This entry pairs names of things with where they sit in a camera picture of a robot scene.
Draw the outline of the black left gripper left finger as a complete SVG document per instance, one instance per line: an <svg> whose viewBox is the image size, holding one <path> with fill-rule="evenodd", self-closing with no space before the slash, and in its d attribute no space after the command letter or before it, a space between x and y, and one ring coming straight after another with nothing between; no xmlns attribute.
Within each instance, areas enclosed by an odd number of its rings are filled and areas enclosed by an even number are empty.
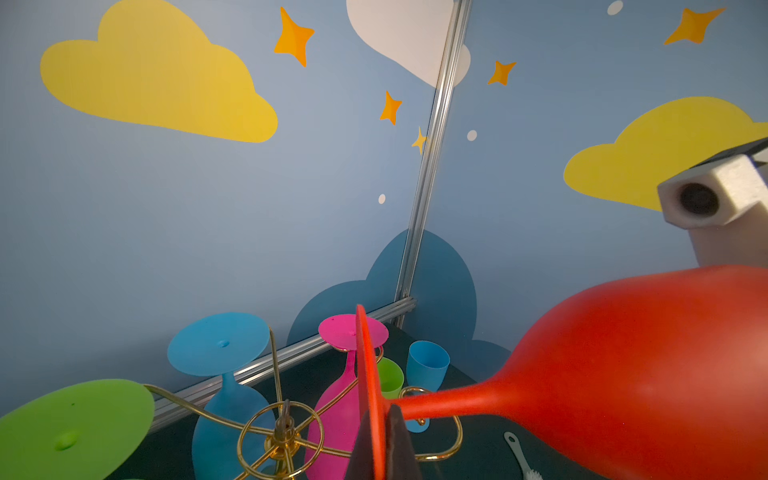
<svg viewBox="0 0 768 480"><path fill-rule="evenodd" d="M373 480L374 464L369 414L365 413L351 452L345 480Z"/></svg>

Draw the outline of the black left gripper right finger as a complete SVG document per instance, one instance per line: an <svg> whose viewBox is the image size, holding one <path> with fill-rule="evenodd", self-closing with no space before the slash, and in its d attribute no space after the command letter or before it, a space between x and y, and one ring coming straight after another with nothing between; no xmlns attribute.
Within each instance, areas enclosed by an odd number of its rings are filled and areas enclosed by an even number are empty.
<svg viewBox="0 0 768 480"><path fill-rule="evenodd" d="M399 406L390 407L386 423L386 479L422 480L410 432Z"/></svg>

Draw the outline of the light green wine glass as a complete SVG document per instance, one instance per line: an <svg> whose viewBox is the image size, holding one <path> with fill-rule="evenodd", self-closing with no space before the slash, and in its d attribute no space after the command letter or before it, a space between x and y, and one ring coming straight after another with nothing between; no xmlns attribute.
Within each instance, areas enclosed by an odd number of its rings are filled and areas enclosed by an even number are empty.
<svg viewBox="0 0 768 480"><path fill-rule="evenodd" d="M383 357L377 368L383 397L389 400L397 399L405 380L401 367L393 360Z"/></svg>

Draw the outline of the blue wine glass front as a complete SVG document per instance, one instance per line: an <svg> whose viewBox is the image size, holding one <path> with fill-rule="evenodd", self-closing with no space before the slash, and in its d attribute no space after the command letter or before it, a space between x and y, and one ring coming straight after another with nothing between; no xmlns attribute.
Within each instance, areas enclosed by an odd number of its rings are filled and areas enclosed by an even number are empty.
<svg viewBox="0 0 768 480"><path fill-rule="evenodd" d="M436 343L418 340L409 347L406 381L409 387L436 392L442 385L450 365L450 355Z"/></svg>

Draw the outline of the blue wine glass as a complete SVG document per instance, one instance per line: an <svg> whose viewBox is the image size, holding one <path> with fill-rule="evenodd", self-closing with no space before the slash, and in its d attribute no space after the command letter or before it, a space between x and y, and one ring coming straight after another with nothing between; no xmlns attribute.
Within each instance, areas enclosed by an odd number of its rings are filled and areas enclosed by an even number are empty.
<svg viewBox="0 0 768 480"><path fill-rule="evenodd" d="M450 365L450 355L436 343L418 340L409 347L406 381L409 387L436 392L442 385Z"/></svg>
<svg viewBox="0 0 768 480"><path fill-rule="evenodd" d="M205 411L246 423L268 401L257 390L238 383L235 373L262 354L270 341L266 322L248 313L212 315L190 324L171 340L167 357L178 371L192 376L219 376L222 386ZM240 432L199 418L192 438L197 479L234 479L243 473L236 445Z"/></svg>

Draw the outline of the red wine glass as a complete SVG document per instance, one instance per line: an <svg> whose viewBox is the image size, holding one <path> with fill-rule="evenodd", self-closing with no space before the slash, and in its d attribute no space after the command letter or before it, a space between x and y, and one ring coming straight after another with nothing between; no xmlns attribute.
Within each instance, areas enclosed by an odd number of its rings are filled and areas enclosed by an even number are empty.
<svg viewBox="0 0 768 480"><path fill-rule="evenodd" d="M404 420L510 419L610 479L767 475L767 272L724 265L561 302L488 380L397 400Z"/></svg>

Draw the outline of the magenta wine glass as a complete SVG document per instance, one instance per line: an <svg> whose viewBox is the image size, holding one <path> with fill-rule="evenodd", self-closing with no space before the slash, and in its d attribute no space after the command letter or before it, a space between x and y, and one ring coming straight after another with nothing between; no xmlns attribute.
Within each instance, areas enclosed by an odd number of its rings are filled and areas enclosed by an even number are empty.
<svg viewBox="0 0 768 480"><path fill-rule="evenodd" d="M389 337L389 331L381 322L367 317L372 344L381 347ZM342 375L332 383L320 397L315 410L320 410L350 386L356 376L356 315L341 314L325 319L318 326L318 333L323 340L337 350L347 353ZM320 414L325 441L324 447L351 452L360 425L359 397L357 386L343 398ZM319 440L317 423L310 426L308 440ZM320 454L306 472L308 479L344 479L349 459L329 454Z"/></svg>

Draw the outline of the blue wine glass rear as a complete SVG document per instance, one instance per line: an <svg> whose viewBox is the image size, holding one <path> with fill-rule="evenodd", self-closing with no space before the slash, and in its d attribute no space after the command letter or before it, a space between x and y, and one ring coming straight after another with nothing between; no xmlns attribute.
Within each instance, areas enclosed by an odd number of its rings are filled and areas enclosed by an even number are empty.
<svg viewBox="0 0 768 480"><path fill-rule="evenodd" d="M248 313L212 315L190 324L171 340L167 357L178 371L192 376L219 376L222 386L205 411L246 423L268 401L257 390L238 383L235 373L262 354L270 341L266 322ZM234 479L243 473L236 445L240 432L199 418L192 438L197 479Z"/></svg>

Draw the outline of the aluminium frame rail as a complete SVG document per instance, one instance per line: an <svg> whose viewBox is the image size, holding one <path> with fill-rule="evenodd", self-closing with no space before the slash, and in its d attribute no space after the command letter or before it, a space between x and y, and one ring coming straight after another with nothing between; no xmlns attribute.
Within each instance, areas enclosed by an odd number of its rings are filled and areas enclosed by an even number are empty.
<svg viewBox="0 0 768 480"><path fill-rule="evenodd" d="M411 296L411 292L426 231L460 52L464 46L471 8L470 1L455 1L452 6L429 117L428 140L421 158L394 301L371 312L373 318L383 322L393 321L398 326L403 324L404 316L416 306L416 299ZM276 378L280 372L309 361L330 349L331 345L316 334L281 348L269 357L263 356L249 363L235 372L235 379L240 384L251 387L270 377ZM222 382L214 379L201 381L175 394L163 391L163 398L155 402L155 416L150 431L156 433L192 414L201 413L202 406L221 390L221 386Z"/></svg>

